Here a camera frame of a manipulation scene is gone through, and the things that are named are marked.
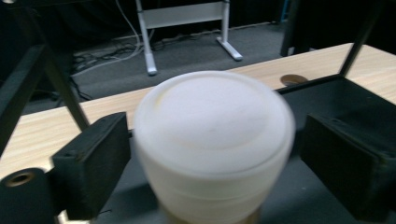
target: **wooden table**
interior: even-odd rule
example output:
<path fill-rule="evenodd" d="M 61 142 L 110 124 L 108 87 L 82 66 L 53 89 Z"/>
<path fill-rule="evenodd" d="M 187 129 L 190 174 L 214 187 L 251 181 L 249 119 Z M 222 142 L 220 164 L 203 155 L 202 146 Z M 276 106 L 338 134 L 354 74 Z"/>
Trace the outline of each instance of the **wooden table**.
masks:
<path fill-rule="evenodd" d="M 297 74 L 308 79 L 336 74 L 350 45 L 316 50 L 265 63 L 229 70 L 257 78 L 273 89 L 284 87 L 280 77 Z M 364 46 L 349 75 L 350 80 L 396 104 L 396 56 Z M 132 129 L 134 110 L 151 88 L 130 91 L 86 103 L 82 107 L 90 122 L 127 111 Z M 51 167 L 50 156 L 79 134 L 65 107 L 22 116 L 0 160 L 0 178 L 28 167 Z"/>

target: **white plastic lid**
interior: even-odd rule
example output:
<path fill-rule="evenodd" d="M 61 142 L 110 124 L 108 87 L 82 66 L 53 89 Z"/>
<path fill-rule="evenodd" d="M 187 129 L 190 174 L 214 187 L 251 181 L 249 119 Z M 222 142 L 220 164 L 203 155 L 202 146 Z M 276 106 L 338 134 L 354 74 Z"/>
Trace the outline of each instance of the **white plastic lid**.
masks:
<path fill-rule="evenodd" d="M 259 81 L 203 71 L 171 78 L 142 100 L 134 134 L 155 162 L 189 174 L 260 166 L 284 147 L 293 122 L 284 100 Z"/>

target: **paper cup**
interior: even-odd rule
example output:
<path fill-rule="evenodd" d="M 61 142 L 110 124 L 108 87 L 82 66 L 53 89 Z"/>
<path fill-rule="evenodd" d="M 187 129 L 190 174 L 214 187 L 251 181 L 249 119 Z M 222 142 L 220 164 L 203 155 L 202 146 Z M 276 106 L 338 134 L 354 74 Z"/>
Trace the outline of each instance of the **paper cup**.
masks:
<path fill-rule="evenodd" d="M 259 81 L 203 71 L 156 86 L 134 114 L 148 181 L 187 223 L 232 224 L 261 205 L 289 154 L 294 120 Z"/>

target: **electrical wire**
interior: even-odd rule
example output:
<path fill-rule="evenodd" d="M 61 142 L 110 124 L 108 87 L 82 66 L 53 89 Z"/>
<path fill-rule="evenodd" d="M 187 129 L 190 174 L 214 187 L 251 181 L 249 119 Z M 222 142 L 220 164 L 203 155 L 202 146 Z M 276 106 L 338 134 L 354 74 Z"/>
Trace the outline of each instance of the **electrical wire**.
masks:
<path fill-rule="evenodd" d="M 137 54 L 139 54 L 141 51 L 143 51 L 143 48 L 141 48 L 142 45 L 141 45 L 140 37 L 139 37 L 139 35 L 137 34 L 137 31 L 136 31 L 136 30 L 134 29 L 134 27 L 132 26 L 131 22 L 130 22 L 130 21 L 128 20 L 128 18 L 126 17 L 124 11 L 122 10 L 122 7 L 120 6 L 119 0 L 116 0 L 116 4 L 117 4 L 117 7 L 119 8 L 119 11 L 120 11 L 122 17 L 126 20 L 126 22 L 128 23 L 128 25 L 130 26 L 130 28 L 131 28 L 132 31 L 134 32 L 134 36 L 135 36 L 135 38 L 136 38 L 136 48 L 134 49 L 134 51 L 133 51 L 129 56 L 127 56 L 127 57 L 125 57 L 125 58 L 114 58 L 115 60 L 113 60 L 113 61 L 106 62 L 106 63 L 99 63 L 99 64 L 94 65 L 94 66 L 92 66 L 92 67 L 89 67 L 89 68 L 87 68 L 87 69 L 85 69 L 85 70 L 82 70 L 81 72 L 75 73 L 75 74 L 73 74 L 73 75 L 70 76 L 70 77 L 78 77 L 78 76 L 80 76 L 80 75 L 82 75 L 82 74 L 84 74 L 84 73 L 86 73 L 86 72 L 89 72 L 89 71 L 95 69 L 95 68 L 98 68 L 98 67 L 101 67 L 101 66 L 104 66 L 104 65 L 108 65 L 108 64 L 111 64 L 111 63 L 117 63 L 117 62 L 120 62 L 120 61 L 124 61 L 124 60 L 131 59 L 131 58 L 133 58 L 134 56 L 136 56 Z"/>
<path fill-rule="evenodd" d="M 89 94 L 84 93 L 84 92 L 82 92 L 82 91 L 79 89 L 78 84 L 76 83 L 76 81 L 75 81 L 72 77 L 70 77 L 70 83 L 71 83 L 71 84 L 73 85 L 73 87 L 76 89 L 77 94 L 78 94 L 78 96 L 79 96 L 80 98 L 82 98 L 82 99 L 84 99 L 84 100 L 86 100 L 86 101 L 93 100 L 93 98 L 92 98 Z"/>
<path fill-rule="evenodd" d="M 113 59 L 120 59 L 118 55 L 129 53 L 131 51 L 134 51 L 136 46 L 127 43 L 117 43 L 114 44 L 114 47 L 116 48 L 115 51 L 102 55 L 102 56 L 93 56 L 91 54 L 83 54 L 80 56 L 75 57 L 74 59 L 74 72 L 73 73 L 78 73 L 78 71 L 84 69 L 85 67 L 93 66 L 97 63 L 103 62 L 103 61 L 108 61 L 108 60 L 113 60 Z"/>
<path fill-rule="evenodd" d="M 166 41 L 163 39 L 163 40 L 160 40 L 160 41 L 154 43 L 152 45 L 152 50 L 160 51 L 160 50 L 165 49 L 166 46 L 174 45 L 174 44 L 180 43 L 185 40 L 198 40 L 198 39 L 201 39 L 202 35 L 203 35 L 202 33 L 191 34 L 191 35 L 181 35 L 181 36 L 175 37 L 173 40 L 166 40 Z"/>

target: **black curtain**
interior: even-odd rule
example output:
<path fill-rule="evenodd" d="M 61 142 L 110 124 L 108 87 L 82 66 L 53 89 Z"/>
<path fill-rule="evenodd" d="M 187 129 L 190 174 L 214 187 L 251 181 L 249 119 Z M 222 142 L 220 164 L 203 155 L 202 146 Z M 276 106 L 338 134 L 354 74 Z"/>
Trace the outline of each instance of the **black curtain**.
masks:
<path fill-rule="evenodd" d="M 295 20 L 289 27 L 289 46 L 297 53 L 354 42 L 377 0 L 298 0 Z M 396 3 L 388 1 L 367 44 L 396 54 Z"/>
<path fill-rule="evenodd" d="M 134 0 L 119 0 L 120 5 L 137 32 L 140 32 Z M 29 0 L 20 0 L 29 4 Z M 174 7 L 216 0 L 143 0 L 143 8 Z M 284 0 L 231 0 L 230 26 L 276 21 Z M 0 80 L 16 66 L 33 44 L 47 43 L 57 56 L 66 73 L 71 70 L 71 54 L 104 43 L 111 38 L 130 32 L 131 28 L 121 16 L 115 0 L 92 0 L 79 3 L 25 8 L 9 8 L 0 2 Z M 220 28 L 220 21 L 208 21 L 164 27 L 156 30 L 152 41 Z"/>

